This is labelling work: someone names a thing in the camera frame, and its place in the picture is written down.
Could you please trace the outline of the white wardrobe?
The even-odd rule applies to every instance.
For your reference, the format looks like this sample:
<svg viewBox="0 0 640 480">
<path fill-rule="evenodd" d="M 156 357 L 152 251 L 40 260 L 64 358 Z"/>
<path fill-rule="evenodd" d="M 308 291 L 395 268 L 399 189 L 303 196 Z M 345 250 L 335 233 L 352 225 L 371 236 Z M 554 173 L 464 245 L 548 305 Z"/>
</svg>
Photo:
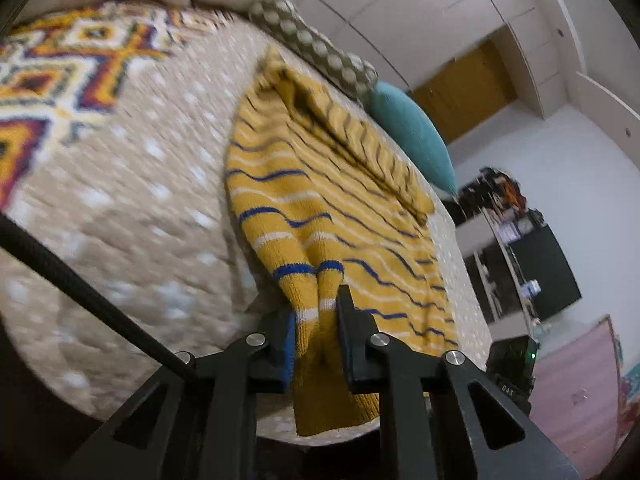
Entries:
<svg viewBox="0 0 640 480">
<path fill-rule="evenodd" d="M 409 90 L 490 41 L 534 114 L 573 105 L 639 156 L 639 47 L 608 0 L 293 1 L 345 48 L 371 50 Z"/>
</svg>

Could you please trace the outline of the black television screen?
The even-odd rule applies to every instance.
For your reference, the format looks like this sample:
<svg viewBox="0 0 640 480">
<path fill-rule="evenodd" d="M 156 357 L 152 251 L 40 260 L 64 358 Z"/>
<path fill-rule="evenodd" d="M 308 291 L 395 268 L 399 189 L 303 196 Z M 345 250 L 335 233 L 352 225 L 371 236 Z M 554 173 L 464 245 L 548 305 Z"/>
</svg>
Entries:
<svg viewBox="0 0 640 480">
<path fill-rule="evenodd" d="M 541 321 L 582 298 L 574 273 L 550 226 L 533 230 L 509 246 L 525 281 L 538 283 L 540 292 L 533 298 L 533 305 Z"/>
</svg>

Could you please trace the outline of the geometric patterned orange blanket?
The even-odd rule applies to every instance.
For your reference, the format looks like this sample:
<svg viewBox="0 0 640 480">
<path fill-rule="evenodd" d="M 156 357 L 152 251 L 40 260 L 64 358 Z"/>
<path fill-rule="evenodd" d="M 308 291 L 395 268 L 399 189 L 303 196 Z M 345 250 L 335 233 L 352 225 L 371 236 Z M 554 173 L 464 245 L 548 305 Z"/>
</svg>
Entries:
<svg viewBox="0 0 640 480">
<path fill-rule="evenodd" d="M 38 162 L 103 127 L 129 78 L 233 20 L 107 1 L 12 28 L 1 40 L 1 203 Z"/>
</svg>

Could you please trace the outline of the pink floor mat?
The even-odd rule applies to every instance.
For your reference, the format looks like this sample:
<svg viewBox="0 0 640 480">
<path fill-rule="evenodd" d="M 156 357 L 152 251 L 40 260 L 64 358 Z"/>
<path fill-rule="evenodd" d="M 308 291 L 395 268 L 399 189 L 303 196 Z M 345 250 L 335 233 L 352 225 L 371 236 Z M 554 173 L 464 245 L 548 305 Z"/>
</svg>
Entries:
<svg viewBox="0 0 640 480">
<path fill-rule="evenodd" d="M 596 478 L 618 447 L 623 406 L 618 339 L 609 315 L 568 330 L 539 326 L 530 419 L 582 478 Z"/>
</svg>

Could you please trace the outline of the brown wooden door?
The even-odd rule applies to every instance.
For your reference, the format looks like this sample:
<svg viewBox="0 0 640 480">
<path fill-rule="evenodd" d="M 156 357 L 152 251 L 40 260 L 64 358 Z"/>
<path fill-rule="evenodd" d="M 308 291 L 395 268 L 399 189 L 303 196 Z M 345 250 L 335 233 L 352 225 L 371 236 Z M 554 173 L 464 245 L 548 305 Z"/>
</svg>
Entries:
<svg viewBox="0 0 640 480">
<path fill-rule="evenodd" d="M 518 99 L 502 57 L 491 40 L 449 62 L 410 92 L 446 144 Z"/>
</svg>

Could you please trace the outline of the white shelf unit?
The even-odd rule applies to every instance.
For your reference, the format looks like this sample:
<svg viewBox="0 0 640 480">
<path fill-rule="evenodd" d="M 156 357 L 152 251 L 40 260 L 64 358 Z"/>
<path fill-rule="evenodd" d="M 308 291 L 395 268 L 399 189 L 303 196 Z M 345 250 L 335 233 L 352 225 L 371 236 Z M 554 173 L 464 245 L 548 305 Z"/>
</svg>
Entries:
<svg viewBox="0 0 640 480">
<path fill-rule="evenodd" d="M 529 210 L 518 181 L 498 168 L 484 167 L 460 188 L 448 210 L 491 337 L 533 335 L 533 294 L 511 245 L 544 222 Z"/>
</svg>

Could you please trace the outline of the beige dotted quilt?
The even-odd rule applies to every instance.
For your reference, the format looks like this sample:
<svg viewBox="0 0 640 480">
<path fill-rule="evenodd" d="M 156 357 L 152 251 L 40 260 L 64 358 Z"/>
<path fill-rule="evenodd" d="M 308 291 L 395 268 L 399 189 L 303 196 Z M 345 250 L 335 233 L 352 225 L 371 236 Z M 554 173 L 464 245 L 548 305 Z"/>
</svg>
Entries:
<svg viewBox="0 0 640 480">
<path fill-rule="evenodd" d="M 232 18 L 129 78 L 101 131 L 42 162 L 9 217 L 171 350 L 206 356 L 254 328 L 276 289 L 222 184 L 231 119 L 270 38 Z M 61 399 L 110 416 L 155 363 L 10 256 L 1 314 Z"/>
</svg>

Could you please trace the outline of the olive polka dot bolster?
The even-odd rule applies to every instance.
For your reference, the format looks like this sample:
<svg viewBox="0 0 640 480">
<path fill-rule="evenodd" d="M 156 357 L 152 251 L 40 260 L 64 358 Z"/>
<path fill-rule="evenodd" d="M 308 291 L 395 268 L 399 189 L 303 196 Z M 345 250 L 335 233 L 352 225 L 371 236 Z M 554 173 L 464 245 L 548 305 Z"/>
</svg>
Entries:
<svg viewBox="0 0 640 480">
<path fill-rule="evenodd" d="M 346 96 L 367 101 L 378 82 L 375 67 L 362 56 L 335 47 L 325 34 L 305 22 L 290 0 L 256 0 L 248 17 L 314 66 Z"/>
</svg>

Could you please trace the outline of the yellow striped knit sweater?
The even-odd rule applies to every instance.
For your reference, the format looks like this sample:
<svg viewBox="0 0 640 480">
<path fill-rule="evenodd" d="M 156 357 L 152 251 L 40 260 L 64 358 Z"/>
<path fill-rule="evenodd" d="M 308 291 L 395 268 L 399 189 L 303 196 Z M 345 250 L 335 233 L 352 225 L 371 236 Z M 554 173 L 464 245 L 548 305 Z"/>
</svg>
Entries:
<svg viewBox="0 0 640 480">
<path fill-rule="evenodd" d="M 416 172 L 324 84 L 276 48 L 240 99 L 224 180 L 247 243 L 296 319 L 293 410 L 312 437 L 378 416 L 343 373 L 336 297 L 410 349 L 440 356 L 459 338 Z"/>
</svg>

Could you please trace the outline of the teal cushion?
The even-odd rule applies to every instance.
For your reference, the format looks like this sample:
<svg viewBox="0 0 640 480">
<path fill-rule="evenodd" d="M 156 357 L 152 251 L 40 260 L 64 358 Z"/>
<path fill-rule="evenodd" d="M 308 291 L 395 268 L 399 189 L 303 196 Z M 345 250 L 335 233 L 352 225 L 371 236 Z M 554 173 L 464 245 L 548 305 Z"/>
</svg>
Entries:
<svg viewBox="0 0 640 480">
<path fill-rule="evenodd" d="M 405 92 L 379 80 L 372 89 L 368 114 L 386 131 L 436 188 L 454 195 L 454 166 L 442 137 L 422 108 Z"/>
</svg>

